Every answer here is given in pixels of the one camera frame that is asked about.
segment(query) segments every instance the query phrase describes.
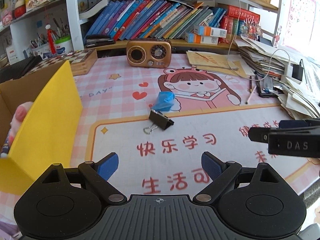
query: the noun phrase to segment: purple book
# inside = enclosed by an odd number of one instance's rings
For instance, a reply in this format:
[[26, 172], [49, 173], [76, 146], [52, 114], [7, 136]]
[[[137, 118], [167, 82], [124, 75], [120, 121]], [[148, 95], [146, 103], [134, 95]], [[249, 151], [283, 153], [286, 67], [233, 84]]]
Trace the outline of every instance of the purple book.
[[129, 6], [129, 4], [132, 2], [132, 0], [127, 0], [119, 9], [119, 11], [115, 14], [115, 16], [112, 18], [112, 20], [108, 23], [107, 27], [104, 29], [104, 31], [102, 32], [102, 34], [107, 35], [110, 30], [113, 30], [114, 25], [116, 25], [117, 23], [117, 19], [120, 16], [120, 14], [123, 13], [123, 11]]

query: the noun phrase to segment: yellow star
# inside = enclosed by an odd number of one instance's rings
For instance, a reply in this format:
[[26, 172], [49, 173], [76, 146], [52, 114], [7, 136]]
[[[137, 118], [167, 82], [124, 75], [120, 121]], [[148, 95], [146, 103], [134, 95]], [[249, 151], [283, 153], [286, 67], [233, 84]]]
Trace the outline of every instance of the yellow star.
[[121, 77], [119, 74], [112, 74], [109, 79], [116, 80], [117, 78]]
[[103, 134], [105, 134], [107, 131], [108, 131], [108, 129], [107, 129], [106, 127], [104, 127], [104, 128], [101, 130], [101, 132], [102, 132]]

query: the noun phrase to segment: green lid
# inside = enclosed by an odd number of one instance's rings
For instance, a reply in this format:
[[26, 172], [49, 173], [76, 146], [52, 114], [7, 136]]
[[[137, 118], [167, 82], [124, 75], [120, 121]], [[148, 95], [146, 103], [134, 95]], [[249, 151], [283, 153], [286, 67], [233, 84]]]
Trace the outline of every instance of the green lid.
[[54, 44], [60, 44], [60, 43], [63, 43], [63, 42], [66, 42], [66, 41], [70, 41], [71, 40], [71, 35], [68, 35], [66, 37], [62, 37], [60, 39], [57, 39], [54, 41]]

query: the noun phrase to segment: white cable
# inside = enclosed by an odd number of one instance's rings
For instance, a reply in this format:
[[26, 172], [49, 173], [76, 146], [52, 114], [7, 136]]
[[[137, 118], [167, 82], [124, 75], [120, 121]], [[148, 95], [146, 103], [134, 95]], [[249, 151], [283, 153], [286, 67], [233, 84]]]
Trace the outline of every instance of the white cable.
[[[238, 1], [239, 1], [239, 17], [238, 17], [238, 24], [240, 24], [241, 3], [240, 3], [240, 0], [238, 0]], [[233, 42], [234, 42], [235, 38], [236, 38], [236, 34], [235, 34], [235, 35], [233, 35], [233, 39], [232, 39], [232, 41], [231, 41], [231, 43], [230, 43], [230, 47], [229, 47], [229, 50], [228, 50], [228, 56], [227, 56], [227, 63], [228, 63], [228, 66], [229, 66], [230, 70], [232, 70], [234, 73], [236, 73], [236, 75], [238, 75], [239, 77], [242, 77], [242, 76], [240, 76], [240, 75], [239, 75], [239, 73], [237, 73], [237, 72], [236, 72], [236, 71], [235, 71], [235, 70], [234, 70], [234, 69], [229, 65], [229, 56], [230, 56], [230, 51], [231, 51], [231, 47], [232, 47], [232, 44], [233, 44]], [[288, 63], [288, 65], [290, 66], [290, 64], [291, 64], [291, 60], [290, 60], [290, 55], [289, 55], [289, 53], [288, 53], [287, 51], [285, 51], [284, 49], [277, 49], [277, 50], [276, 50], [276, 51], [271, 55], [271, 57], [270, 57], [270, 61], [269, 61], [269, 67], [268, 67], [267, 74], [266, 74], [262, 79], [250, 79], [250, 78], [246, 78], [246, 77], [242, 77], [242, 78], [247, 79], [247, 80], [251, 80], [251, 81], [262, 81], [262, 80], [264, 80], [265, 78], [267, 78], [267, 76], [268, 76], [268, 75], [269, 75], [269, 73], [270, 73], [272, 58], [273, 58], [273, 56], [275, 55], [275, 53], [276, 53], [277, 51], [279, 51], [279, 50], [284, 51], [284, 52], [288, 55], [288, 57], [289, 57], [289, 63]]]

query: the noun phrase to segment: yellow box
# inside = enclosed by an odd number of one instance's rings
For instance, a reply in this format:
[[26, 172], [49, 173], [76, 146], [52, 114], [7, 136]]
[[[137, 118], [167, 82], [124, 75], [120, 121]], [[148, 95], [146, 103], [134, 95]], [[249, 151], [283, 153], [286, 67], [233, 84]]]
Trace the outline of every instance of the yellow box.
[[34, 102], [0, 159], [0, 191], [22, 195], [52, 164], [69, 167], [81, 100], [68, 61], [0, 84], [0, 145], [16, 108]]

